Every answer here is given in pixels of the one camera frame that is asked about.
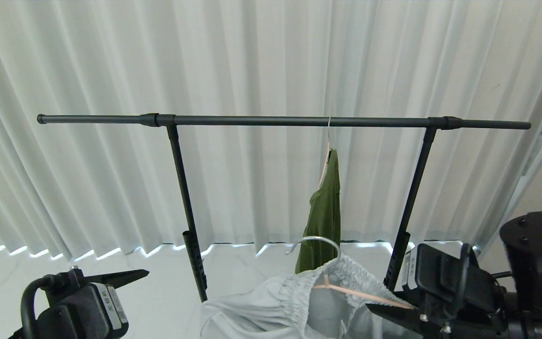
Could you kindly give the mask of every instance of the green shirt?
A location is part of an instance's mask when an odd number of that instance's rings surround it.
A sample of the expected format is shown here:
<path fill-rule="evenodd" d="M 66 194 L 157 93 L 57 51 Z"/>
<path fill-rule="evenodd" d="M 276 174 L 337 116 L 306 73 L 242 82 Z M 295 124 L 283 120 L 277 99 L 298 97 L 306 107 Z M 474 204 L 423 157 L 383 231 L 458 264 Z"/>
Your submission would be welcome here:
<path fill-rule="evenodd" d="M 329 152 L 325 177 L 319 190 L 311 196 L 310 204 L 311 210 L 303 236 L 323 236 L 340 245 L 340 178 L 336 150 Z M 314 270 L 337 256 L 336 249 L 327 242 L 303 241 L 295 272 Z"/>

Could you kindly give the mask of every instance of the white curtain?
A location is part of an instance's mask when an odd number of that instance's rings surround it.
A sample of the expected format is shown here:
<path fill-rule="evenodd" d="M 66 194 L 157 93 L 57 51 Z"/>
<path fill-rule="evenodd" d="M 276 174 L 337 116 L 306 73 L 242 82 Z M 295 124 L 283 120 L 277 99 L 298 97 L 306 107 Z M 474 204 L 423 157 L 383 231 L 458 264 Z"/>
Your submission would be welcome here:
<path fill-rule="evenodd" d="M 183 243 L 164 129 L 39 113 L 524 121 L 541 89 L 542 1 L 0 1 L 0 245 L 76 258 Z M 523 133 L 439 131 L 415 239 L 482 232 Z M 179 134 L 200 248 L 301 236 L 326 129 Z M 343 239 L 393 241 L 423 130 L 329 134 Z"/>

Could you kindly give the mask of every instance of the clothes hanger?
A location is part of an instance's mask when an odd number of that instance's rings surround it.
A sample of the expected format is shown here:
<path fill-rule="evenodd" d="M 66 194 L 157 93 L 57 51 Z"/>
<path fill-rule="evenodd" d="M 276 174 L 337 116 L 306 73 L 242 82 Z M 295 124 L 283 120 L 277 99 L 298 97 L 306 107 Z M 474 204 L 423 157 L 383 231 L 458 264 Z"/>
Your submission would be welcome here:
<path fill-rule="evenodd" d="M 332 122 L 332 116 L 330 115 L 327 119 L 327 152 L 325 152 L 325 163 L 323 164 L 323 171 L 321 171 L 321 179 L 319 179 L 319 187 L 321 188 L 321 183 L 323 182 L 323 178 L 325 178 L 325 172 L 327 172 L 327 164 L 329 163 L 329 151 L 331 150 L 329 146 L 329 124 Z"/>
<path fill-rule="evenodd" d="M 357 297 L 367 299 L 367 300 L 373 300 L 375 302 L 383 303 L 383 304 L 394 306 L 394 307 L 400 307 L 400 308 L 406 308 L 406 309 L 414 309 L 413 306 L 405 305 L 404 303 L 395 302 L 395 301 L 390 300 L 390 299 L 382 298 L 382 297 L 379 297 L 379 296 L 372 296 L 371 294 L 367 294 L 367 293 L 351 290 L 349 288 L 344 288 L 344 287 L 340 287 L 340 286 L 330 284 L 329 283 L 329 277 L 327 275 L 327 270 L 332 268 L 335 264 L 337 264 L 338 261 L 340 261 L 340 259 L 342 258 L 342 251 L 340 251 L 340 246 L 338 246 L 334 241 L 331 241 L 328 238 L 324 238 L 323 236 L 316 236 L 316 235 L 305 236 L 304 238 L 302 238 L 299 241 L 297 241 L 296 243 L 294 243 L 292 245 L 292 247 L 290 249 L 288 249 L 288 251 L 286 251 L 286 255 L 292 253 L 294 251 L 294 249 L 296 248 L 296 245 L 300 244 L 303 241 L 307 241 L 307 240 L 321 240 L 321 241 L 327 242 L 328 244 L 330 244 L 334 248 L 336 248 L 336 250 L 338 251 L 338 257 L 336 258 L 336 260 L 334 260 L 334 262 L 329 264 L 326 267 L 326 270 L 323 272 L 323 285 L 315 285 L 315 286 L 313 286 L 313 288 L 329 288 L 331 290 L 342 292 L 344 294 L 351 294 L 353 296 L 357 296 Z"/>

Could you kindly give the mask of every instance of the black metal clothing rack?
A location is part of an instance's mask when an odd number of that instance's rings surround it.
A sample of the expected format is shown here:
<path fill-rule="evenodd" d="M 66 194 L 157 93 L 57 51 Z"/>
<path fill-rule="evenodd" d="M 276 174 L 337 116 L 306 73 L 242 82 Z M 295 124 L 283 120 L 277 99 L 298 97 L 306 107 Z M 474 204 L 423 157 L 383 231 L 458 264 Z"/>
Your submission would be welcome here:
<path fill-rule="evenodd" d="M 425 128 L 422 148 L 417 160 L 413 180 L 405 203 L 405 209 L 399 225 L 399 231 L 394 242 L 394 249 L 390 256 L 390 263 L 386 276 L 383 280 L 391 291 L 394 291 L 400 268 L 405 257 L 407 244 L 411 234 L 407 232 L 407 225 L 413 204 L 417 197 L 423 171 L 428 161 L 428 154 L 436 131 L 438 129 L 529 129 L 529 122 L 521 121 L 487 121 L 487 120 L 463 120 L 453 116 L 437 118 L 325 118 L 325 117 L 304 117 L 304 116 L 197 116 L 197 115 L 174 115 L 148 113 L 137 116 L 124 115 L 43 115 L 37 116 L 40 124 L 53 123 L 88 123 L 88 124 L 142 124 L 151 127 L 166 127 L 168 139 L 175 160 L 175 170 L 179 180 L 179 189 L 183 199 L 185 217 L 187 217 L 188 230 L 183 232 L 185 248 L 189 256 L 200 300 L 207 300 L 207 280 L 202 265 L 202 256 L 196 232 L 196 223 L 191 208 L 191 200 L 181 157 L 179 146 L 178 125 L 240 125 L 240 126 L 331 126 L 331 127 L 418 127 Z"/>

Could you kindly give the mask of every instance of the white label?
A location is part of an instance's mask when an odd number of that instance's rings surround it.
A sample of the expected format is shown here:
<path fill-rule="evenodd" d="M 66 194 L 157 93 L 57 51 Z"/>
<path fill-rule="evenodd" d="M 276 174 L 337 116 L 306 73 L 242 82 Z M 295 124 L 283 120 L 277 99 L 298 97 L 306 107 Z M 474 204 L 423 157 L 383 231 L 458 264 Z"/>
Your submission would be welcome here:
<path fill-rule="evenodd" d="M 409 260 L 411 260 L 411 250 L 405 253 L 405 259 L 403 259 L 402 271 L 403 274 L 400 278 L 400 284 L 403 286 L 407 285 L 407 279 L 409 277 Z"/>
<path fill-rule="evenodd" d="M 114 301 L 112 300 L 112 297 L 110 296 L 110 292 L 108 291 L 108 288 L 103 283 L 92 283 L 97 287 L 97 291 L 99 291 L 99 296 L 102 298 L 102 301 L 104 303 L 104 308 L 106 309 L 106 312 L 108 313 L 108 318 L 110 319 L 110 323 L 112 324 L 112 328 L 114 330 L 118 330 L 122 328 L 122 324 L 120 323 L 120 318 L 118 315 L 118 312 L 116 312 L 116 308 L 114 307 Z"/>
<path fill-rule="evenodd" d="M 122 309 L 122 305 L 120 304 L 120 299 L 118 297 L 118 294 L 116 294 L 116 290 L 112 286 L 108 286 L 108 292 L 110 292 L 110 297 L 112 297 L 112 302 L 114 303 L 114 307 L 116 307 L 116 313 L 118 313 L 120 322 L 121 323 L 128 323 L 129 320 L 127 319 L 127 316 L 125 315 L 125 310 Z"/>
<path fill-rule="evenodd" d="M 411 255 L 409 256 L 409 273 L 407 276 L 407 286 L 412 290 L 417 288 L 417 283 L 415 282 L 415 268 L 417 266 L 417 247 L 409 251 Z"/>

